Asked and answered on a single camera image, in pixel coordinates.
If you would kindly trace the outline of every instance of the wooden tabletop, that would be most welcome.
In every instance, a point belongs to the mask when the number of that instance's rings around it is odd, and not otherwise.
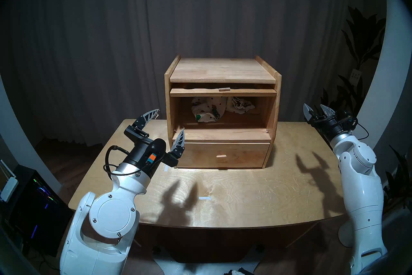
[[[115,144],[133,143],[123,134],[124,120],[98,155],[70,200],[77,209],[88,192],[110,192],[104,156]],[[151,139],[167,140],[166,120],[145,127]],[[110,163],[125,155],[112,151]],[[342,215],[341,175],[337,159],[314,128],[305,122],[279,122],[265,169],[174,169],[159,165],[145,195],[135,197],[140,222],[173,227],[259,228],[305,223]]]

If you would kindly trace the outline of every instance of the wooden cabinet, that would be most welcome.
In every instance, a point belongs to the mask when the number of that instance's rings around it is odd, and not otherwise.
[[[174,59],[164,75],[170,145],[185,129],[179,167],[264,168],[278,122],[281,75],[259,56]],[[246,97],[255,109],[225,112],[217,122],[197,122],[194,96]]]

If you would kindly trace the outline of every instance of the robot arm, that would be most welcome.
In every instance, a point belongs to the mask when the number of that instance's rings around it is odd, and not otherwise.
[[[337,156],[345,208],[353,228],[349,267],[351,274],[358,274],[387,253],[382,241],[384,195],[381,179],[375,172],[376,155],[351,134],[358,122],[355,117],[344,113],[339,120],[334,110],[324,105],[321,109],[323,114],[319,115],[304,104],[303,113]]]
[[[143,131],[145,125],[157,117],[158,111],[141,115],[126,128],[124,134],[134,142],[130,152],[116,145],[108,149],[103,169],[112,179],[113,189],[96,199],[92,192],[81,199],[63,246],[61,275],[121,274],[139,225],[140,215],[134,206],[135,196],[146,193],[160,162],[176,166],[185,149],[183,130],[168,153],[164,140],[151,140],[149,134]],[[108,163],[111,150],[127,154],[118,166]],[[111,172],[110,166],[116,169]],[[106,238],[119,239],[117,245],[84,236],[81,227],[87,215],[93,229]]]

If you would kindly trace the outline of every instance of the curtain fold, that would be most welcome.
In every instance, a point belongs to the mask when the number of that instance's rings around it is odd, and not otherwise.
[[[363,0],[8,0],[0,26],[44,135],[93,145],[125,118],[165,117],[176,54],[260,55],[283,76],[279,119],[303,120],[353,67],[348,5]]]

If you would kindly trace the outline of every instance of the cabinet side panel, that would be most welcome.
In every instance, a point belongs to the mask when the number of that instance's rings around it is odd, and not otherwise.
[[[166,96],[166,119],[167,119],[167,137],[169,140],[169,145],[172,146],[172,138],[173,138],[173,128],[175,124],[175,107],[173,108],[173,112],[171,112],[171,105],[170,105],[170,77],[173,74],[177,64],[180,61],[180,55],[176,56],[173,60],[172,64],[170,64],[169,68],[167,69],[166,73],[164,73],[164,91]]]
[[[279,72],[277,72],[274,68],[272,68],[269,64],[267,64],[261,57],[256,56],[255,59],[276,80],[276,84],[275,84],[275,91],[277,93],[276,99],[274,101],[274,104],[272,105],[270,116],[268,117],[267,126],[266,126],[267,129],[269,130],[269,135],[272,139],[271,139],[270,146],[266,154],[265,161],[263,162],[263,165],[262,165],[262,168],[265,168],[267,160],[269,159],[269,156],[270,156],[270,152],[273,148],[273,143],[276,138],[276,129],[278,126],[278,116],[279,116],[279,104],[280,104],[280,98],[281,98],[282,76]]]

